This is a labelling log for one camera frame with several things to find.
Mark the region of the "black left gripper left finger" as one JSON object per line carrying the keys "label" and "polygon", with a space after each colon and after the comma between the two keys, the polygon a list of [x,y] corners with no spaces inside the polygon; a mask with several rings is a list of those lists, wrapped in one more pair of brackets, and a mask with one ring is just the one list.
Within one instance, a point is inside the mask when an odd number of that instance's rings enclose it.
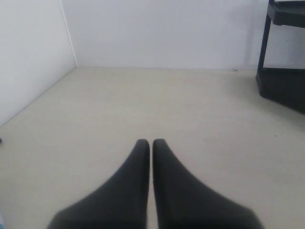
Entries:
{"label": "black left gripper left finger", "polygon": [[50,229],[144,229],[150,183],[150,146],[139,139],[121,167],[97,190],[59,211]]}

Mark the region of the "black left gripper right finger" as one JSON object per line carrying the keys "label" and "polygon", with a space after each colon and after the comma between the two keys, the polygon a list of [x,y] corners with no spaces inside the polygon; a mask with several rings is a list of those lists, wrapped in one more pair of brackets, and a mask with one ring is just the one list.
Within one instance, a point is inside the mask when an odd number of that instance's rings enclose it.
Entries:
{"label": "black left gripper right finger", "polygon": [[197,179],[164,139],[152,145],[158,227],[161,229],[262,229],[255,213]]}

